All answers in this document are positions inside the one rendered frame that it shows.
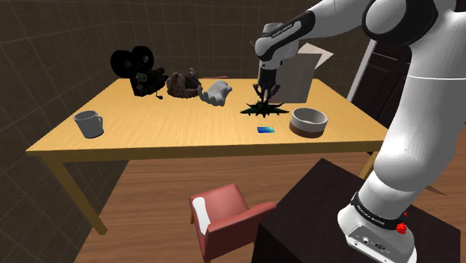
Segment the dark green spiky plant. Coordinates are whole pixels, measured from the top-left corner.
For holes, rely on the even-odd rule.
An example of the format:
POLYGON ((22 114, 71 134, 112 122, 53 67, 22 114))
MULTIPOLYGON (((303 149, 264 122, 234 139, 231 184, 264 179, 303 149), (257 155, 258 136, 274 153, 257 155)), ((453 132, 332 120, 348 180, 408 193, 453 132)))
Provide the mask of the dark green spiky plant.
POLYGON ((268 102, 260 102, 257 101, 255 104, 250 105, 248 104, 249 108, 241 111, 242 114, 248 114, 249 116, 251 114, 254 114, 255 116, 261 115, 263 118, 266 116, 269 116, 270 114, 286 114, 288 111, 281 109, 280 107, 282 106, 281 104, 269 104, 268 102))

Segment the wooden table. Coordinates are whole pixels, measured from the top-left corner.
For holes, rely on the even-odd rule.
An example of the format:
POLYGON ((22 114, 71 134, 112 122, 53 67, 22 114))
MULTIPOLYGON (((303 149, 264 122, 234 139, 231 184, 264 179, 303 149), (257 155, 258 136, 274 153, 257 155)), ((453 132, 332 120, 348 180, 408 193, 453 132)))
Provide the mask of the wooden table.
POLYGON ((118 79, 85 104, 103 118, 104 133, 86 139, 73 118, 65 119, 28 148, 42 158, 93 228, 107 229, 66 169, 68 162, 204 158, 248 155, 287 155, 327 152, 377 152, 386 129, 320 80, 313 80, 306 106, 329 119, 315 139, 289 128, 286 114, 256 117, 242 114, 256 96, 253 80, 232 79, 232 92, 223 107, 201 100, 163 96, 136 97, 126 79, 118 79), (271 126, 274 133, 258 133, 271 126))

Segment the grey mug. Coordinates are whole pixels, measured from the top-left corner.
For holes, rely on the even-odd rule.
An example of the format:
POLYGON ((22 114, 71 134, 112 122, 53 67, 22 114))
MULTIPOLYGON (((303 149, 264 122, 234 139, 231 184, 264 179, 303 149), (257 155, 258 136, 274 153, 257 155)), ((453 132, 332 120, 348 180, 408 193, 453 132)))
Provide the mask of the grey mug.
POLYGON ((104 133, 103 118, 96 111, 82 111, 73 119, 85 138, 95 138, 104 133))

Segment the black film projector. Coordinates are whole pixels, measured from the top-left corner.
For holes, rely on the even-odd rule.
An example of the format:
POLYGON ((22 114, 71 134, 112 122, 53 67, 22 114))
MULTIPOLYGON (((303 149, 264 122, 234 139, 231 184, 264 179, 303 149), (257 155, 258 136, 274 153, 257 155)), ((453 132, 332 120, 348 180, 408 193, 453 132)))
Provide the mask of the black film projector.
POLYGON ((112 70, 120 78, 130 80, 135 96, 155 94, 158 99, 163 99, 158 91, 165 86, 169 77, 163 67, 153 69, 154 62, 154 55, 147 46, 135 46, 131 51, 116 50, 111 55, 112 70))

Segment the dark robot stand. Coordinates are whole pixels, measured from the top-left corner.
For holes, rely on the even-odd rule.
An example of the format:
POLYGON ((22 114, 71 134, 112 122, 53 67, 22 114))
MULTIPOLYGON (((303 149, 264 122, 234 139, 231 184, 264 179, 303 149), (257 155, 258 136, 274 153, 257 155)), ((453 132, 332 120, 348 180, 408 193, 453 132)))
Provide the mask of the dark robot stand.
MULTIPOLYGON (((260 222, 251 263, 377 263, 347 244, 337 220, 362 184, 320 159, 260 222)), ((417 263, 466 263, 459 229, 413 205, 406 223, 417 263)))

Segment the white and brown bowl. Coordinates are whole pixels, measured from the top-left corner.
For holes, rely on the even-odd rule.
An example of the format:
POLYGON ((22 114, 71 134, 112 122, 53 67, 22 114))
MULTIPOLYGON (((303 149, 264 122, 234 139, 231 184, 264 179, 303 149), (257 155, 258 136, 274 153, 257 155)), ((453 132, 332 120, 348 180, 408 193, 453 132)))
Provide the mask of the white and brown bowl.
POLYGON ((290 130, 301 137, 320 137, 326 128, 328 117, 313 108, 296 108, 289 123, 290 130))

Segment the brown rough basket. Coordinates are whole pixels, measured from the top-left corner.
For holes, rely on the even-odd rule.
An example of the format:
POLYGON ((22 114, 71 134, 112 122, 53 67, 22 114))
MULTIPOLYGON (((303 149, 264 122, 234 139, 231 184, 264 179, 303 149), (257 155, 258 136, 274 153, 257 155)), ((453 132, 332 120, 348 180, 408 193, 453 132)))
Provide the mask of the brown rough basket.
POLYGON ((189 99, 198 96, 198 91, 202 89, 194 68, 190 68, 188 73, 174 72, 167 79, 167 93, 176 98, 189 99))

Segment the dark wooden door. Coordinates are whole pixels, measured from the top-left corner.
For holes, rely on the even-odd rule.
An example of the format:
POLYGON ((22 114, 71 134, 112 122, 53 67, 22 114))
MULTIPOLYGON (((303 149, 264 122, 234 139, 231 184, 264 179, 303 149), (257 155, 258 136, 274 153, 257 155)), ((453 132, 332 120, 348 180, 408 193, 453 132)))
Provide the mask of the dark wooden door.
POLYGON ((410 63, 408 46, 376 43, 352 103, 388 128, 398 109, 410 63))

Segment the open cardboard box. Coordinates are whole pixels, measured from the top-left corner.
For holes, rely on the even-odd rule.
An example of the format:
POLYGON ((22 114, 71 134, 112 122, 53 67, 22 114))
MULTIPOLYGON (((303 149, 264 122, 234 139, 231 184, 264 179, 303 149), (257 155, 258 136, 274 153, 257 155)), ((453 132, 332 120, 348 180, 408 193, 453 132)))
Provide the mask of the open cardboard box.
POLYGON ((304 44, 292 58, 277 69, 276 82, 281 85, 272 103, 306 103, 314 71, 333 56, 332 52, 304 44))

